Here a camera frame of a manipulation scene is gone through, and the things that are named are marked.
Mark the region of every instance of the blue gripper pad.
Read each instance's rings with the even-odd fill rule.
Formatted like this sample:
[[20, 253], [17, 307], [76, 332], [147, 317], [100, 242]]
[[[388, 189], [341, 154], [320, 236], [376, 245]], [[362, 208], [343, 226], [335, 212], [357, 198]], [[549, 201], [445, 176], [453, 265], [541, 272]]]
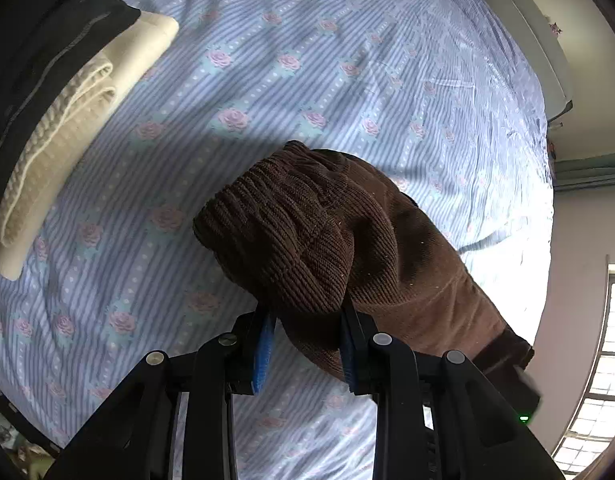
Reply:
[[252, 378], [252, 392], [254, 392], [254, 395], [258, 394], [265, 384], [273, 345], [274, 322], [270, 316], [266, 316], [260, 330], [260, 337], [258, 338], [258, 345], [254, 354], [254, 377]]
[[350, 387], [350, 392], [354, 392], [358, 386], [356, 375], [356, 362], [354, 359], [354, 345], [351, 339], [350, 327], [345, 319], [341, 320], [341, 363], [343, 364], [343, 376], [345, 382]]

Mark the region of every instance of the pink wall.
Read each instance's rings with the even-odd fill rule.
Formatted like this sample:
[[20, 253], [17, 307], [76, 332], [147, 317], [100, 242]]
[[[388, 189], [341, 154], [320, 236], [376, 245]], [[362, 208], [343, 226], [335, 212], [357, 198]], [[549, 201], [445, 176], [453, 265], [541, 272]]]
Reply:
[[547, 302], [527, 371], [543, 402], [531, 429], [552, 451], [587, 383], [615, 264], [615, 187], [557, 193]]

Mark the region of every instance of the silver screw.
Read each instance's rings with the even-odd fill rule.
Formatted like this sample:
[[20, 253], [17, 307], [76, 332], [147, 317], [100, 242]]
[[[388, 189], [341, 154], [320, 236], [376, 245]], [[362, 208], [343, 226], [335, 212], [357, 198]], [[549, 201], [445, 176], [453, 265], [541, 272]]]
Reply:
[[165, 356], [162, 352], [149, 352], [145, 358], [145, 361], [147, 361], [147, 364], [149, 365], [156, 366], [165, 361]]
[[237, 341], [238, 337], [236, 334], [232, 334], [231, 332], [225, 332], [224, 334], [218, 336], [218, 343], [223, 346], [232, 346], [233, 344], [236, 344]]
[[460, 350], [450, 350], [447, 352], [447, 360], [455, 365], [460, 365], [465, 362], [465, 354]]
[[374, 334], [372, 341], [380, 346], [387, 346], [392, 342], [392, 336], [389, 334], [385, 334], [383, 332], [379, 332], [378, 334]]

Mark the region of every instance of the folded clothes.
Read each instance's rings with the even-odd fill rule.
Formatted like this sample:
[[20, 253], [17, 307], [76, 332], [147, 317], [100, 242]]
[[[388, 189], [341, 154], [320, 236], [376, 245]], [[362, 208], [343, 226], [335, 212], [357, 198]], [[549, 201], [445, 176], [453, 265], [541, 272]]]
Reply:
[[210, 200], [194, 232], [292, 343], [338, 378], [346, 290], [379, 330], [415, 351], [460, 349], [486, 375], [524, 368], [533, 355], [427, 215], [352, 155], [288, 142]]
[[37, 124], [0, 206], [0, 273], [20, 276], [49, 208], [127, 93], [170, 46], [178, 23], [142, 12], [69, 81]]
[[[31, 8], [24, 34], [2, 31], [13, 52], [0, 68], [0, 203], [10, 175], [37, 124], [71, 78], [131, 26], [138, 9], [121, 0], [0, 0]], [[4, 14], [13, 12], [7, 7]]]

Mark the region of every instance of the black device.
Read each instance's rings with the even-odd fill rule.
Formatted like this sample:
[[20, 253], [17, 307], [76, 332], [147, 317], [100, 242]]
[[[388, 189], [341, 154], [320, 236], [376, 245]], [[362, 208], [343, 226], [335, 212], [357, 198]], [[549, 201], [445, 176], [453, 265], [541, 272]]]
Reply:
[[[30, 430], [32, 442], [49, 442], [48, 451], [57, 457], [45, 480], [169, 480], [183, 392], [190, 393], [183, 480], [237, 480], [232, 396], [260, 392], [274, 325], [259, 304], [239, 316], [232, 332], [196, 353], [170, 358], [150, 352], [63, 450], [38, 442], [47, 439]], [[414, 352], [379, 332], [348, 296], [341, 312], [341, 360], [350, 391], [372, 395], [378, 404], [373, 480], [563, 478], [519, 414], [463, 353]], [[0, 406], [12, 408], [2, 392]], [[431, 410], [433, 428], [425, 425], [423, 406]], [[0, 449], [0, 480], [21, 479]]]

